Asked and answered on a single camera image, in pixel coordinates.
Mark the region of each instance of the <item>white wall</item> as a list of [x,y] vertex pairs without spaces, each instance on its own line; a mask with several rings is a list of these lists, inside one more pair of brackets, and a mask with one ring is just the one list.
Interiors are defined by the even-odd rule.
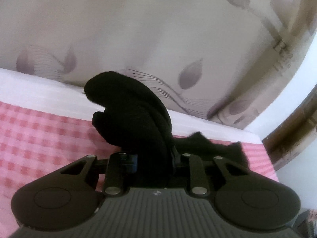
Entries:
[[245,130],[264,139],[303,102],[317,84],[317,35],[302,65],[286,88]]
[[317,209],[317,140],[276,174],[299,195],[302,207]]

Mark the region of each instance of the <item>ribbed gray panel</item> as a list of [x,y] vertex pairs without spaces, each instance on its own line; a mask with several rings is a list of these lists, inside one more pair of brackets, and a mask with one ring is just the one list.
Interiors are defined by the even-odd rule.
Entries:
[[204,199],[183,189],[131,188],[108,198],[85,223],[60,232],[20,228],[11,238],[300,238],[291,229],[276,233],[240,230],[221,219]]

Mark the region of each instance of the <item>pink checkered fabric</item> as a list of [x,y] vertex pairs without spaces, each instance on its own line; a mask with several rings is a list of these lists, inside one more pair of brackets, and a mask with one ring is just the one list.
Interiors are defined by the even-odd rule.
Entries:
[[[251,170],[277,180],[263,145],[242,146]],[[90,121],[0,102],[0,237],[17,228],[10,200],[20,187],[86,155],[102,159],[116,151],[119,148],[105,142]]]

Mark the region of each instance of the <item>bed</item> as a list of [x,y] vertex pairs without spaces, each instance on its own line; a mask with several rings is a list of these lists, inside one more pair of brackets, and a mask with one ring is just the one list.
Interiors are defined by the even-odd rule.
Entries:
[[[83,89],[0,69],[0,237],[18,227],[10,209],[15,191],[88,154],[107,158],[119,148],[106,143],[91,125],[104,108]],[[200,131],[215,143],[242,142],[251,170],[277,181],[258,135],[169,110],[175,136]]]

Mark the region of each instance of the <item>black fabric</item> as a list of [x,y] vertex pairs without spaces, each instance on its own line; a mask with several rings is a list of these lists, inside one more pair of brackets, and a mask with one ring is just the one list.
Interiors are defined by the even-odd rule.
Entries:
[[87,98],[105,107],[93,115],[93,126],[110,144],[138,154],[138,170],[145,174],[172,173],[172,148],[199,155],[203,160],[223,156],[243,166],[247,158],[239,143],[211,143],[200,132],[173,138],[172,124],[161,100],[144,84],[116,72],[91,78],[84,88]]

